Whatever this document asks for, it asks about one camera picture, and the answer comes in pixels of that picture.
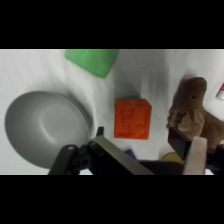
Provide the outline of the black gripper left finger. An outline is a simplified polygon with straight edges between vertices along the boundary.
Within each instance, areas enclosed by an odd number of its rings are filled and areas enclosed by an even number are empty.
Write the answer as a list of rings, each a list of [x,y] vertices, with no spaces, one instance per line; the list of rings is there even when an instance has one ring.
[[[49,175],[79,175],[88,169],[93,175],[153,175],[104,137],[104,128],[81,147],[65,145],[59,151]]]

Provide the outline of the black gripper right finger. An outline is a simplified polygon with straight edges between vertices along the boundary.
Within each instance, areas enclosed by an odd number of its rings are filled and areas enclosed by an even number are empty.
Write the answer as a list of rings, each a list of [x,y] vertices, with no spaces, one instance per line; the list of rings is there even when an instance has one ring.
[[[185,175],[203,175],[209,169],[215,175],[224,175],[224,145],[211,148],[202,137],[188,139],[177,128],[170,128],[168,143],[185,161]]]

